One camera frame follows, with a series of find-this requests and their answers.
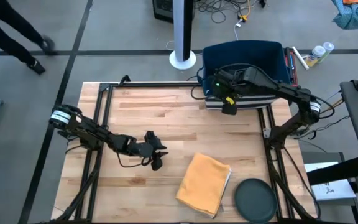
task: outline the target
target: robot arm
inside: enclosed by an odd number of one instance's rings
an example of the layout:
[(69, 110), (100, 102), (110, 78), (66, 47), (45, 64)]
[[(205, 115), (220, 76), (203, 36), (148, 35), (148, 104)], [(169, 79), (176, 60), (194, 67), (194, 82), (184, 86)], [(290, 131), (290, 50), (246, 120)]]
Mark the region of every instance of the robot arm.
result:
[(217, 70), (214, 74), (213, 95), (223, 101), (222, 113), (235, 115), (236, 100), (244, 95), (275, 95), (296, 103), (299, 111), (282, 126), (271, 129), (269, 143), (275, 149), (284, 147), (285, 138), (301, 126), (319, 121), (320, 107), (316, 98), (307, 89), (278, 83), (259, 68), (248, 67), (234, 74)]
[(105, 127), (96, 124), (91, 118), (83, 116), (82, 111), (74, 106), (56, 106), (52, 111), (49, 123), (61, 130), (58, 133), (67, 139), (79, 137), (81, 145), (87, 149), (98, 149), (101, 147), (98, 141), (102, 141), (118, 154), (150, 158), (153, 170), (158, 170), (162, 166), (160, 158), (168, 154), (167, 152), (155, 152), (159, 149), (166, 149), (166, 147), (161, 144), (161, 140), (152, 131), (148, 131), (145, 135), (145, 142), (138, 143), (135, 137), (111, 133)]

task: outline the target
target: folded towel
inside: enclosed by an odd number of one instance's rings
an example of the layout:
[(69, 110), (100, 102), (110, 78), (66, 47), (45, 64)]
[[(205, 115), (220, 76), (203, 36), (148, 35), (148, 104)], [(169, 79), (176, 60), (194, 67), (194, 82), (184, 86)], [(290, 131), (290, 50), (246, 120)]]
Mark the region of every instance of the folded towel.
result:
[(231, 170), (211, 157), (196, 153), (177, 192), (176, 199), (215, 217)]

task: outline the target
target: black shoe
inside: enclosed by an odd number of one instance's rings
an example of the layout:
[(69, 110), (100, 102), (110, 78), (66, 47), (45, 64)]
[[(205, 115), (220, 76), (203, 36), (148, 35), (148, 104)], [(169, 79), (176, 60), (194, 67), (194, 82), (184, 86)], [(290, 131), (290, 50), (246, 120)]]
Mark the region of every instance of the black shoe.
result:
[(35, 63), (33, 65), (29, 65), (27, 64), (27, 66), (35, 71), (38, 75), (41, 75), (45, 72), (45, 69), (43, 68), (43, 66), (40, 64), (39, 61), (37, 61), (37, 59), (35, 59)]
[(42, 36), (42, 38), (44, 39), (44, 41), (42, 42), (42, 44), (40, 45), (40, 48), (42, 49), (42, 51), (49, 56), (53, 56), (56, 55), (56, 51), (55, 51), (55, 42), (49, 38), (48, 36)]

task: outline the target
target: white base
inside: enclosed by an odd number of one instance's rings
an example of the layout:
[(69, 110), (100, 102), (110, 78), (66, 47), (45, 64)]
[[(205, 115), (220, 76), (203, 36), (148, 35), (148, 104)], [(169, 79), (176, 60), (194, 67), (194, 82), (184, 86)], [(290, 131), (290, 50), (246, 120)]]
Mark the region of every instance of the white base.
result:
[(175, 55), (175, 51), (173, 51), (169, 55), (169, 62), (176, 69), (186, 70), (186, 69), (191, 68), (196, 63), (196, 55), (192, 51), (190, 51), (189, 59), (185, 60), (184, 62), (179, 62)]

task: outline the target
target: black pants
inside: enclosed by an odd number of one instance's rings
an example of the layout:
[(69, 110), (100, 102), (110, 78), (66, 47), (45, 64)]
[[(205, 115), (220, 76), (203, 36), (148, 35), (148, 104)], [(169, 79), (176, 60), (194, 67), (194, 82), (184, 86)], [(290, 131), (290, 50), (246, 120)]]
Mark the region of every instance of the black pants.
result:
[[(37, 45), (41, 45), (43, 39), (41, 35), (27, 22), (19, 13), (17, 13), (7, 0), (0, 0), (0, 20), (6, 22), (11, 27), (15, 28), (24, 37), (28, 38)], [(6, 53), (15, 56), (21, 62), (29, 65), (35, 63), (35, 58), (31, 56), (30, 52), (21, 44), (10, 38), (0, 28), (0, 49)]]

